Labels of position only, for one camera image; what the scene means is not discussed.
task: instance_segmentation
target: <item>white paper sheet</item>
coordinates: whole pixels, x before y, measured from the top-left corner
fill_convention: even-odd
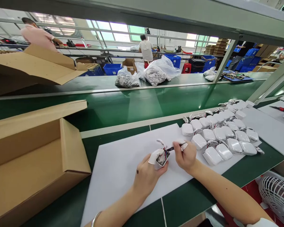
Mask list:
[[[245,108],[243,122],[253,128],[270,146],[284,155],[284,124],[255,108]]]
[[[268,114],[269,116],[273,117],[277,121],[281,122],[284,124],[284,112],[279,111],[278,109],[272,108],[270,106],[275,106],[275,107],[284,107],[284,102],[279,100],[277,102],[274,102],[272,104],[269,104],[267,106],[260,107],[258,110]]]
[[[179,138],[190,141],[192,137],[183,136],[179,126],[173,124],[99,146],[81,227],[90,222],[99,211],[109,207],[127,192],[133,184],[137,165],[148,153],[162,147],[156,142],[158,138],[162,139],[168,147],[171,147],[172,142]],[[244,155],[235,154],[233,158],[211,168],[222,174],[243,157]],[[198,151],[197,159],[208,165],[202,151]],[[167,172],[159,178],[155,189],[140,209],[160,199],[190,179],[192,179],[192,176],[178,166],[175,160],[175,152],[171,151]]]

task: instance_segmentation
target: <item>white fan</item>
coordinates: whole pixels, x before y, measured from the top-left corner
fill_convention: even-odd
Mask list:
[[[284,181],[275,177],[264,177],[259,184],[263,202],[268,204],[284,224]]]

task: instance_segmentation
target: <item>red stool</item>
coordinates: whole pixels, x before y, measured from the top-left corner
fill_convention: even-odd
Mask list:
[[[192,65],[190,63],[184,63],[182,73],[190,73],[191,70],[192,70]]]

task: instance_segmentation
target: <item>light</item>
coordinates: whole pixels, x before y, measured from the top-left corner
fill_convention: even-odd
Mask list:
[[[283,91],[283,90],[280,90],[280,91],[278,91],[277,93],[275,93],[275,96],[281,95],[281,94],[283,94],[283,93],[284,93],[284,91]]]

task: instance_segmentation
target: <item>hand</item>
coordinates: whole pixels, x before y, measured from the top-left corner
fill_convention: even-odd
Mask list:
[[[151,154],[148,154],[138,165],[135,181],[132,186],[133,192],[139,196],[143,202],[153,191],[159,177],[167,171],[168,167],[167,161],[164,167],[155,170],[155,165],[148,163],[150,156]]]
[[[173,146],[176,154],[176,162],[188,174],[192,175],[199,164],[199,161],[196,159],[197,149],[191,142],[186,142],[187,146],[183,152],[178,142],[173,142]]]

